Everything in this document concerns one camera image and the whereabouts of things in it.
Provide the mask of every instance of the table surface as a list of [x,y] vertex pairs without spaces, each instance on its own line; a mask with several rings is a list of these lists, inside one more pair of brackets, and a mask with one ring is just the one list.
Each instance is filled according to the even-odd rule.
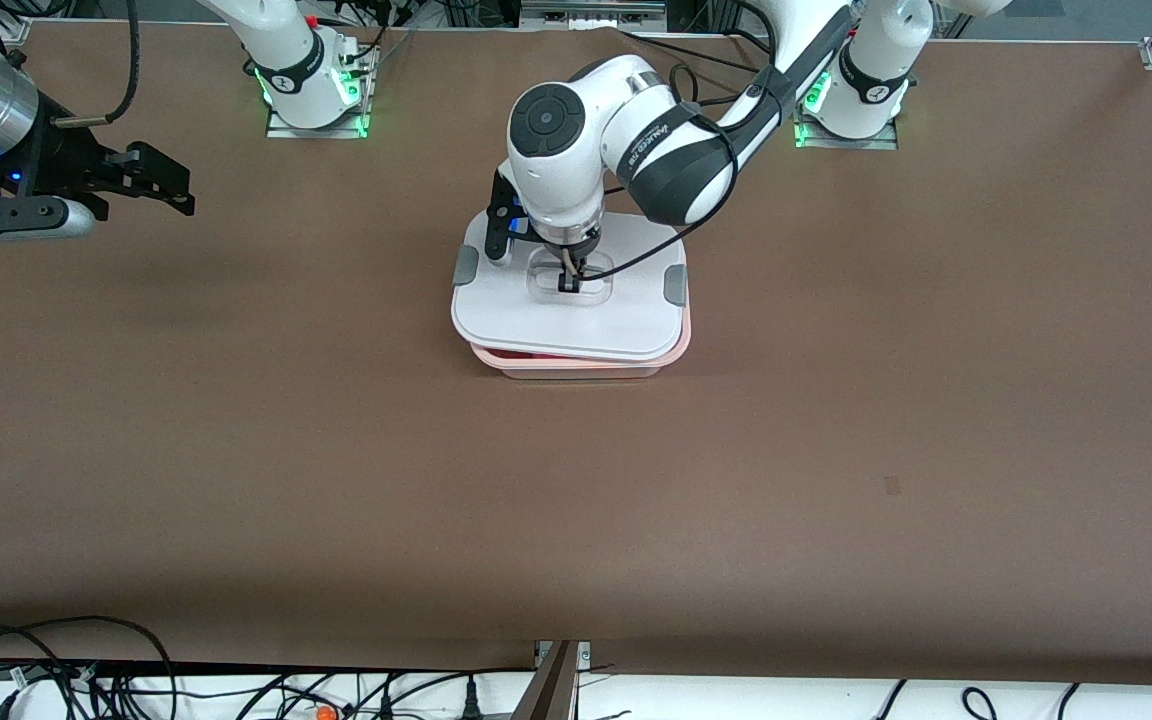
[[[105,109],[126,41],[40,23],[28,68]],[[448,308],[508,108],[670,58],[419,32],[370,138],[265,141],[227,28],[142,45],[97,135],[188,165],[198,213],[115,199],[90,238],[0,245],[0,620],[109,612],[182,660],[517,665],[581,637],[619,670],[1152,682],[1134,46],[929,46],[900,151],[782,131],[687,241],[683,359],[524,384]]]

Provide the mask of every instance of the black band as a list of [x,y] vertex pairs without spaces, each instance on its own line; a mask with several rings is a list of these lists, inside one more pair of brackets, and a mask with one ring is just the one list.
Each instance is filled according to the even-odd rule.
[[296,94],[301,91],[301,86],[305,85],[305,81],[312,74],[319,71],[319,68],[323,67],[325,55],[323,37],[317,32],[310,32],[310,35],[314,37],[314,46],[311,47],[310,54],[305,55],[305,59],[301,60],[300,63],[293,65],[289,68],[275,70],[252,60],[252,65],[256,65],[256,71],[260,74],[260,77],[265,78],[265,85],[274,88],[274,90],[282,92],[282,94]]
[[652,154],[652,149],[659,145],[660,141],[669,137],[682,126],[690,123],[691,118],[699,114],[698,105],[679,103],[660,114],[660,118],[655,119],[655,122],[646,127],[643,132],[639,132],[639,136],[635,137],[630,146],[627,147],[626,154],[621,156],[621,164],[616,167],[616,179],[621,181],[621,185],[628,187],[630,184],[635,170],[639,168],[643,160]]
[[851,61],[850,43],[842,47],[842,54],[838,55],[838,69],[842,70],[842,79],[846,79],[847,85],[856,88],[856,94],[861,96],[861,101],[865,105],[886,103],[888,97],[895,94],[900,86],[905,84],[905,78],[909,77],[908,71],[892,79],[879,79],[865,74]]

